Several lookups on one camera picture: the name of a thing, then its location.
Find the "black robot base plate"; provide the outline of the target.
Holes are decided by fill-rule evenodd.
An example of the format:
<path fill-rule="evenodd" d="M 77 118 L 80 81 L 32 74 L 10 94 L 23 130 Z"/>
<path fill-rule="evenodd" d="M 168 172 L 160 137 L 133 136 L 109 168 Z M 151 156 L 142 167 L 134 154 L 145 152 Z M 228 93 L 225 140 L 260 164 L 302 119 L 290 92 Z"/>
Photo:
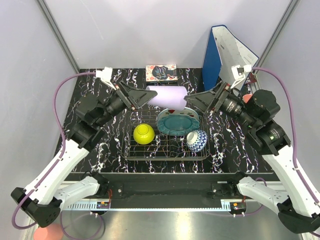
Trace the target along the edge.
<path fill-rule="evenodd" d="M 113 199 L 130 196 L 187 196 L 242 198 L 237 173 L 101 173 Z"/>

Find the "lavender plastic cup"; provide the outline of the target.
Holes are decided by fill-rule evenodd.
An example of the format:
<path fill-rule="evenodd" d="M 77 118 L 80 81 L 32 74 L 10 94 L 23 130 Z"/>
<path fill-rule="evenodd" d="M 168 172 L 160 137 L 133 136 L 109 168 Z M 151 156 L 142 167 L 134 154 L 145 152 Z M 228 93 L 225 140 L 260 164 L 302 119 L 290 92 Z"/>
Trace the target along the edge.
<path fill-rule="evenodd" d="M 187 105 L 184 97 L 188 92 L 184 86 L 147 86 L 146 90 L 157 92 L 148 105 L 179 111 Z"/>

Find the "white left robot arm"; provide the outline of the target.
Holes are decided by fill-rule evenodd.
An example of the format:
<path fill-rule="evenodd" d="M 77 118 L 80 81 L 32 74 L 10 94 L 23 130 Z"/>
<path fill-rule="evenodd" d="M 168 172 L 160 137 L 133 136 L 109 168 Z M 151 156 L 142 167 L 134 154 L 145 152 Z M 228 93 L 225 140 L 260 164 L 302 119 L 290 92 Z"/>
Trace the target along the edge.
<path fill-rule="evenodd" d="M 77 201 L 108 193 L 109 181 L 99 173 L 60 188 L 73 168 L 92 151 L 104 136 L 103 126 L 123 110 L 137 110 L 157 95 L 154 90 L 133 88 L 119 82 L 106 102 L 88 94 L 80 99 L 76 109 L 79 121 L 64 139 L 61 149 L 46 168 L 26 187 L 16 187 L 11 197 L 41 228 L 53 223 L 66 207 Z"/>

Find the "blue white patterned bowl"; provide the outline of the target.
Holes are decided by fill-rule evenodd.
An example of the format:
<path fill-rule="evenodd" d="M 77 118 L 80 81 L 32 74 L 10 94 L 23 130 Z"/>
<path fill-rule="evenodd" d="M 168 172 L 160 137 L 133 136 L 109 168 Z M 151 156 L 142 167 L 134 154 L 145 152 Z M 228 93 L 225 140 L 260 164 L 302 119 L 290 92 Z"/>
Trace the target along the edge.
<path fill-rule="evenodd" d="M 208 135 L 204 130 L 197 129 L 187 134 L 186 141 L 188 148 L 193 153 L 198 153 L 205 148 L 208 142 Z"/>

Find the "yellow-green bowl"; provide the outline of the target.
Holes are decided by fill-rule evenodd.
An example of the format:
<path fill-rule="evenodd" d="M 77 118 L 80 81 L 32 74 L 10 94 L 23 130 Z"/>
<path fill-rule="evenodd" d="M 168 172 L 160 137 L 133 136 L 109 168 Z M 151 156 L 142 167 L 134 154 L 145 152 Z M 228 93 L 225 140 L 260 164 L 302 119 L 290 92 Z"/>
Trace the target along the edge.
<path fill-rule="evenodd" d="M 139 124 L 133 131 L 133 139 L 140 145 L 148 145 L 154 138 L 155 131 L 149 124 Z"/>

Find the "pink plastic cup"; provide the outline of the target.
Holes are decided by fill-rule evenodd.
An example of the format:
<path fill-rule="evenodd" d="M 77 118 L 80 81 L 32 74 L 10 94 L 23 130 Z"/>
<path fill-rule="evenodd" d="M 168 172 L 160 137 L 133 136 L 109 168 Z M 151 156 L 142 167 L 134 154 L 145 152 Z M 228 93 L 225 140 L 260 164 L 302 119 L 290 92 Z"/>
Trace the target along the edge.
<path fill-rule="evenodd" d="M 245 94 L 243 97 L 242 97 L 242 101 L 246 104 L 248 103 L 248 101 L 252 98 L 253 94 L 251 93 L 248 93 L 248 94 Z"/>

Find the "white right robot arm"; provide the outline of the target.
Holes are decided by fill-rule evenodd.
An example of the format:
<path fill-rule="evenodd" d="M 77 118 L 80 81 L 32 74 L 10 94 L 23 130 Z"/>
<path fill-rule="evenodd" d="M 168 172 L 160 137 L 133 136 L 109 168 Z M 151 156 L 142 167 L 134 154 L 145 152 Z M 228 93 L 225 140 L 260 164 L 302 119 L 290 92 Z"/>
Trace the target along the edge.
<path fill-rule="evenodd" d="M 280 111 L 276 97 L 269 90 L 257 90 L 247 102 L 234 95 L 228 83 L 221 82 L 208 91 L 187 95 L 184 99 L 203 114 L 218 111 L 234 119 L 245 129 L 245 138 L 284 186 L 278 193 L 249 175 L 237 172 L 227 181 L 232 198 L 249 197 L 277 214 L 281 223 L 295 234 L 312 233 L 320 228 L 320 206 L 304 185 L 310 180 L 293 158 L 293 146 L 284 129 L 274 120 Z"/>

